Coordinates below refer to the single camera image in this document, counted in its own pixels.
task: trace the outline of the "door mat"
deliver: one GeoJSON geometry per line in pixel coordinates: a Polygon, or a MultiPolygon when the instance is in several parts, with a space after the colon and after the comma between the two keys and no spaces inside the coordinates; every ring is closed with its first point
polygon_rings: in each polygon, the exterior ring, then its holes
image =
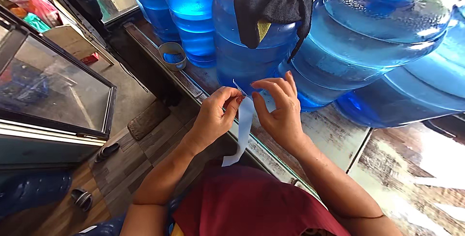
{"type": "Polygon", "coordinates": [[[136,118],[127,124],[127,128],[136,141],[140,141],[152,131],[162,120],[165,120],[171,111],[160,100],[156,99],[136,118]]]}

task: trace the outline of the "slipper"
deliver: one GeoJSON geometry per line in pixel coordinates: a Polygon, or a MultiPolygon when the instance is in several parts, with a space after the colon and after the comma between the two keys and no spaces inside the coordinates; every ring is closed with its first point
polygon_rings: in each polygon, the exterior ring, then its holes
{"type": "Polygon", "coordinates": [[[100,150],[100,152],[97,154],[97,158],[95,159],[95,162],[103,162],[105,161],[110,155],[115,153],[119,149],[119,143],[112,144],[108,147],[103,148],[100,150]]]}
{"type": "Polygon", "coordinates": [[[71,191],[71,197],[79,208],[84,212],[92,207],[92,194],[84,189],[78,188],[71,191]]]}

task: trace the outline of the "glass door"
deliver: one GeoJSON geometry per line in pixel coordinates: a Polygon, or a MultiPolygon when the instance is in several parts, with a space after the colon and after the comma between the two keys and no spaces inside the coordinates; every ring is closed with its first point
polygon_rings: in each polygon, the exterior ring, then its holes
{"type": "Polygon", "coordinates": [[[116,87],[0,8],[0,121],[108,139],[116,87]]]}

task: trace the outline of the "woman's left hand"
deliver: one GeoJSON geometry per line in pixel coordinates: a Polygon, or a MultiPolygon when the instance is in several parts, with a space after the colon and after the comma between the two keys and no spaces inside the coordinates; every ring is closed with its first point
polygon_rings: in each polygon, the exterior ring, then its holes
{"type": "Polygon", "coordinates": [[[243,99],[241,91],[223,86],[202,102],[194,126],[185,136],[189,142],[197,145],[196,153],[201,152],[229,131],[243,99]],[[226,112],[223,112],[223,106],[230,98],[232,100],[227,106],[226,112]]]}

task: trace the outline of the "gray cloth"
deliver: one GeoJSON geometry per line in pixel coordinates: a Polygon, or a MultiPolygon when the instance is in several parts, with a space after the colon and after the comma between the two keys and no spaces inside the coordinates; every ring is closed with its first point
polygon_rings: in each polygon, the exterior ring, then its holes
{"type": "Polygon", "coordinates": [[[241,43],[250,49],[259,45],[257,22],[265,19],[271,23],[289,24],[300,21],[297,42],[288,62],[299,50],[310,32],[313,0],[234,0],[241,43]]]}

